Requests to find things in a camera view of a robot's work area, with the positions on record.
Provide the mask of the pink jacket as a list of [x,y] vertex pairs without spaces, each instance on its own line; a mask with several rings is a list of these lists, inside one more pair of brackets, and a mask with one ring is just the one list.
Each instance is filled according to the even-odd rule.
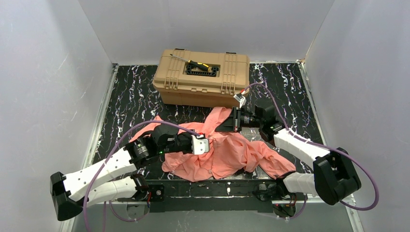
[[162,171],[196,182],[211,177],[222,179],[240,169],[252,173],[257,166],[273,179],[296,170],[292,162],[263,141],[249,141],[240,133],[216,132],[216,127],[227,119],[230,113],[230,109],[215,107],[203,123],[181,124],[184,128],[204,133],[209,139],[210,150],[202,155],[182,152],[165,154]]

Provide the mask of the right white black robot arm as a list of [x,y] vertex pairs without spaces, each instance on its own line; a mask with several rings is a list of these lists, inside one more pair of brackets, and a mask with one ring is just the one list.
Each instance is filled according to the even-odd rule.
[[281,177],[278,187],[283,194],[311,194],[334,205],[362,186],[352,161],[340,154],[341,148],[330,151],[320,145],[311,145],[294,132],[288,132],[274,106],[256,106],[254,112],[234,107],[215,130],[241,132],[242,128],[258,128],[263,140],[294,155],[313,169],[311,174],[293,172]]

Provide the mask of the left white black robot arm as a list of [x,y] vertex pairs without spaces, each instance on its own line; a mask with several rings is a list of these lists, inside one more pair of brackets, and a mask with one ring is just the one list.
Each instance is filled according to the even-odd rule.
[[152,129],[124,147],[116,145],[108,156],[77,172],[50,176],[50,194],[58,221],[72,219],[88,206],[149,193],[140,168],[166,153],[200,155],[209,151],[205,135],[172,122],[150,120],[139,124]]

